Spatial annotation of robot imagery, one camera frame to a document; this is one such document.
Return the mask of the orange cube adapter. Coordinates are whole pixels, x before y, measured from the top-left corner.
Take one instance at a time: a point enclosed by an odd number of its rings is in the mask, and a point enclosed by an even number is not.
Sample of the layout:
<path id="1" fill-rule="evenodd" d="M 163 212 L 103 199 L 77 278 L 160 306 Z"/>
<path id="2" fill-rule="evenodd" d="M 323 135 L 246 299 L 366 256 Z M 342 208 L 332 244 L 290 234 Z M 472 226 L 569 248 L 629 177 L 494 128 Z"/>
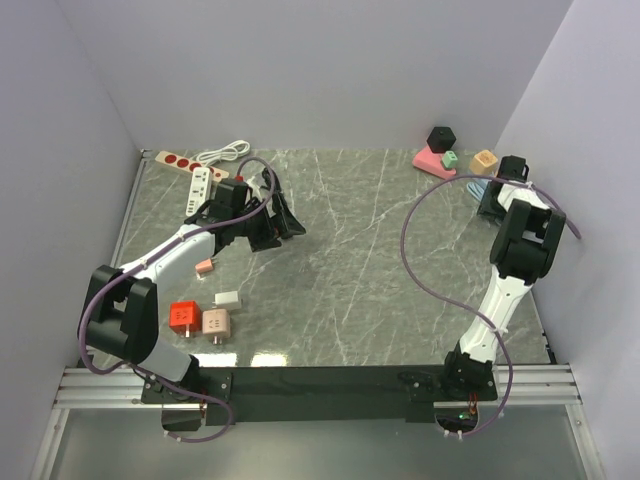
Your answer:
<path id="1" fill-rule="evenodd" d="M 494 175 L 498 159 L 490 150 L 477 152 L 470 161 L 469 170 L 476 175 Z"/>

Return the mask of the blue power strip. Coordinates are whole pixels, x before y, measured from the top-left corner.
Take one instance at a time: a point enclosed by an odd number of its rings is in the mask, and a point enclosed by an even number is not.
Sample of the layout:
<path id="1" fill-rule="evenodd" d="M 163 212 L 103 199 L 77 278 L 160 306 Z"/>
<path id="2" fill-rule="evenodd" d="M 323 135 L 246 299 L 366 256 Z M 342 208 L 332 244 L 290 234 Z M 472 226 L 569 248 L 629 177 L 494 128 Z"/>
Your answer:
<path id="1" fill-rule="evenodd" d="M 467 183 L 466 189 L 476 201 L 481 202 L 489 183 L 486 179 L 474 179 Z"/>

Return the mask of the white charger plug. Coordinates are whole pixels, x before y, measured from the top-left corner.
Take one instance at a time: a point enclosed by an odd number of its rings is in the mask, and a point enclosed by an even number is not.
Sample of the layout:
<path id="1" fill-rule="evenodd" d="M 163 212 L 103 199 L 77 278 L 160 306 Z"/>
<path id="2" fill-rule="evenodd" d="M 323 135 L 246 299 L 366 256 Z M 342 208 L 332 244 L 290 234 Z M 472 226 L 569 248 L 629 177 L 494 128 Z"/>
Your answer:
<path id="1" fill-rule="evenodd" d="M 217 309 L 239 310 L 242 308 L 242 304 L 242 298 L 238 291 L 221 292 L 214 295 L 213 305 Z"/>

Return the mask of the small pink plug adapter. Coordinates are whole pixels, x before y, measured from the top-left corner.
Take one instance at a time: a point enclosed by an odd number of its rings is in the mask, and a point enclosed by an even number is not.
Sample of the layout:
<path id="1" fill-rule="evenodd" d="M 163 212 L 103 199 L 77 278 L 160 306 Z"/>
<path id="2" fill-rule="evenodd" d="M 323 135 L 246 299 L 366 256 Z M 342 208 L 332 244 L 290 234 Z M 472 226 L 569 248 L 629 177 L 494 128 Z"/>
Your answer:
<path id="1" fill-rule="evenodd" d="M 203 278 L 211 274 L 215 270 L 215 261 L 213 258 L 207 258 L 195 265 L 195 273 L 198 278 Z"/>

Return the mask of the beige pink cube adapter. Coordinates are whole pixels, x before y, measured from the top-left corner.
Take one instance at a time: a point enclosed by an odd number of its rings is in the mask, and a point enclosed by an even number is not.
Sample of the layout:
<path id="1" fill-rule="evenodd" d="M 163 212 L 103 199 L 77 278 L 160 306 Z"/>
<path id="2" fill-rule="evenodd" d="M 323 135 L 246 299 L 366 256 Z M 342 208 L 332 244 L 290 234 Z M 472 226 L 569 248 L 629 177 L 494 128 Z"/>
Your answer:
<path id="1" fill-rule="evenodd" d="M 202 313 L 202 335 L 214 345 L 220 345 L 231 336 L 231 317 L 223 308 L 207 310 Z"/>

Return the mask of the beige red power strip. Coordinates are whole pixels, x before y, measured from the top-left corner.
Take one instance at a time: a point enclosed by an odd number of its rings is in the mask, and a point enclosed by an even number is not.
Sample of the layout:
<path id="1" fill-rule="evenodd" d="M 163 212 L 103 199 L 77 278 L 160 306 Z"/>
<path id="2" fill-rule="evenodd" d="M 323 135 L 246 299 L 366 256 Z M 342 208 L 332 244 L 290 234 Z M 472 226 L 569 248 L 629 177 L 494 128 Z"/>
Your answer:
<path id="1" fill-rule="evenodd" d="M 226 170 L 212 166 L 205 166 L 203 163 L 196 160 L 191 160 L 183 155 L 178 155 L 164 150 L 159 151 L 155 155 L 154 161 L 160 166 L 166 167 L 182 175 L 192 176 L 195 172 L 204 172 L 207 170 L 210 172 L 211 179 L 214 182 L 219 182 L 230 176 L 230 173 Z"/>

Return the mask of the red cube plug adapter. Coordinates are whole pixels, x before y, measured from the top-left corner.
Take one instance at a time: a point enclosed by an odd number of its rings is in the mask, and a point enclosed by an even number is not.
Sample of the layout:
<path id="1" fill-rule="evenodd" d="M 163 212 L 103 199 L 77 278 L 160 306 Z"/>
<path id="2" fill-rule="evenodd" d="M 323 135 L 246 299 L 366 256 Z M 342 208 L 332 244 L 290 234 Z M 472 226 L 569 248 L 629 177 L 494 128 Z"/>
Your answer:
<path id="1" fill-rule="evenodd" d="M 193 300 L 172 303 L 169 309 L 168 325 L 174 333 L 190 338 L 201 331 L 200 307 Z"/>

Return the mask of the white usb power strip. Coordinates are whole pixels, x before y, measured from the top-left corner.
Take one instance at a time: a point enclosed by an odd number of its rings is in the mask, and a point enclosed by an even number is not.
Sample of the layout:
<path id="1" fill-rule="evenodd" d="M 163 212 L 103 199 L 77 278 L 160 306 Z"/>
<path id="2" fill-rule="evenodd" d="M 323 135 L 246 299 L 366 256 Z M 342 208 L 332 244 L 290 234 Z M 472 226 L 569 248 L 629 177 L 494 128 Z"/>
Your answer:
<path id="1" fill-rule="evenodd" d="M 211 183 L 212 172 L 208 167 L 196 167 L 193 170 L 185 210 L 187 217 L 195 214 L 200 206 L 209 199 Z"/>

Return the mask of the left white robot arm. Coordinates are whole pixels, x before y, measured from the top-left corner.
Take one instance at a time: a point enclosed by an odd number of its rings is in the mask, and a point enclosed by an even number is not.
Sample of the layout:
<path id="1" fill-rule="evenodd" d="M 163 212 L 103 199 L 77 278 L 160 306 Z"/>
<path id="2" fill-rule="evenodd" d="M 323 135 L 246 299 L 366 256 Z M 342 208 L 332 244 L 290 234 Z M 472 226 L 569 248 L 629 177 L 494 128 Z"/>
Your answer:
<path id="1" fill-rule="evenodd" d="M 202 393 L 198 360 L 160 337 L 159 297 L 200 258 L 217 255 L 238 237 L 258 252 L 305 234 L 278 177 L 265 170 L 263 179 L 264 198 L 240 177 L 222 180 L 168 240 L 126 266 L 97 268 L 78 326 L 80 351 L 93 347 L 164 379 L 176 401 Z"/>

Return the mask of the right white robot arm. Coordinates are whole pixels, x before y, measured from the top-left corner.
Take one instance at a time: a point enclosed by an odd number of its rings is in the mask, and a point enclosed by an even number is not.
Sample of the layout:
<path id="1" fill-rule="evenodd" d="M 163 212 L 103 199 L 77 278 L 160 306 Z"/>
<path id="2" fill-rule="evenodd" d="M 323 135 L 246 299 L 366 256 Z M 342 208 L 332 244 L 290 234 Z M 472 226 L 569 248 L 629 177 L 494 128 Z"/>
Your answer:
<path id="1" fill-rule="evenodd" d="M 521 300 L 549 273 L 555 259 L 567 217 L 541 199 L 528 173 L 524 158 L 504 157 L 481 200 L 479 213 L 501 221 L 479 314 L 447 354 L 438 377 L 440 390 L 449 398 L 479 398 L 491 390 L 500 340 Z"/>

